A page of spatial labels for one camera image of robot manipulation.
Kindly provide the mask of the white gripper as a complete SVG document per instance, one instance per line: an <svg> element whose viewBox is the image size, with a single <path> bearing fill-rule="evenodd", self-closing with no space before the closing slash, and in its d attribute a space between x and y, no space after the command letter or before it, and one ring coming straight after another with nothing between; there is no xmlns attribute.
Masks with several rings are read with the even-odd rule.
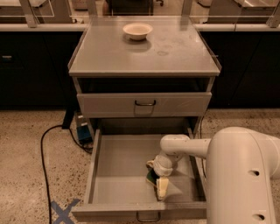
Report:
<svg viewBox="0 0 280 224"><path fill-rule="evenodd" d="M158 154L154 160L146 162L146 166L154 170L154 172L161 178L156 181L157 184L157 197L159 200L163 200L167 194L167 188L169 185L169 177L174 167L182 157L179 155L166 155Z"/></svg>

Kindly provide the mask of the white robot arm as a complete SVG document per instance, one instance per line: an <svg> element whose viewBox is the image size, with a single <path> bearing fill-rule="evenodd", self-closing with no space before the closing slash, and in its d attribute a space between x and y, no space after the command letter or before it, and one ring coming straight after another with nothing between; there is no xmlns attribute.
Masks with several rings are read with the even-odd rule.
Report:
<svg viewBox="0 0 280 224"><path fill-rule="evenodd" d="M163 136L159 154L147 162L159 199L185 154L206 160L207 224L277 224L270 181L280 178L279 138L242 127L208 139Z"/></svg>

